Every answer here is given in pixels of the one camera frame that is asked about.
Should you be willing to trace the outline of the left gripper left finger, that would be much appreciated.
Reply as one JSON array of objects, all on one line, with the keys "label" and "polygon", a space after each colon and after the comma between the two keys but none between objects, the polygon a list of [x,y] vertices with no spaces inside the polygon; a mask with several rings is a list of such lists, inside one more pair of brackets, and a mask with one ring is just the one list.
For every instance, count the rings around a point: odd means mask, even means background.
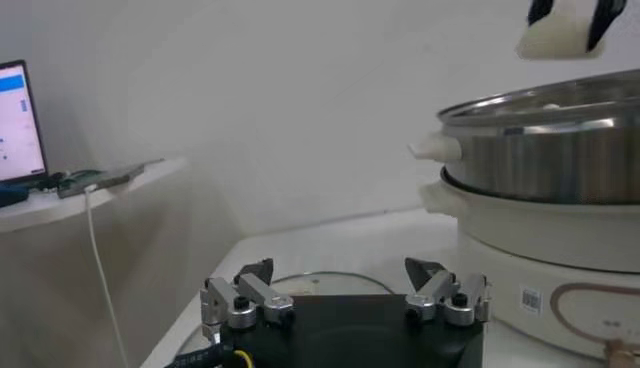
[{"label": "left gripper left finger", "polygon": [[223,326],[246,332],[260,321],[290,329],[295,321],[291,296],[271,287],[273,260],[243,266],[231,281],[209,277],[200,289],[201,331],[210,342]]}]

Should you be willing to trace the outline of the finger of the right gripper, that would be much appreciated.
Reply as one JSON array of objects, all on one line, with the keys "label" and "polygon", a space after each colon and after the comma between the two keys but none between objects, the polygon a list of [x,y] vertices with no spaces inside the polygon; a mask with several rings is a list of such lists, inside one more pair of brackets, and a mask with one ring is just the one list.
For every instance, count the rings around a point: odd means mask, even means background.
[{"label": "finger of the right gripper", "polygon": [[587,51],[593,51],[612,23],[619,17],[627,5],[627,0],[598,0],[592,16]]},{"label": "finger of the right gripper", "polygon": [[527,14],[527,24],[533,25],[551,13],[554,0],[531,0]]}]

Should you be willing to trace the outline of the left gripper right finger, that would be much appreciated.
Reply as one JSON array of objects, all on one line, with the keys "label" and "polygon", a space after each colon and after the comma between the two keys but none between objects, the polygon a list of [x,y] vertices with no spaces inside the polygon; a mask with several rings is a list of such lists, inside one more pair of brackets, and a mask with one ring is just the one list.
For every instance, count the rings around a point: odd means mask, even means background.
[{"label": "left gripper right finger", "polygon": [[460,280],[438,262],[407,257],[405,270],[414,292],[405,296],[405,320],[422,326],[442,315],[456,327],[469,327],[490,320],[489,282],[481,273]]}]

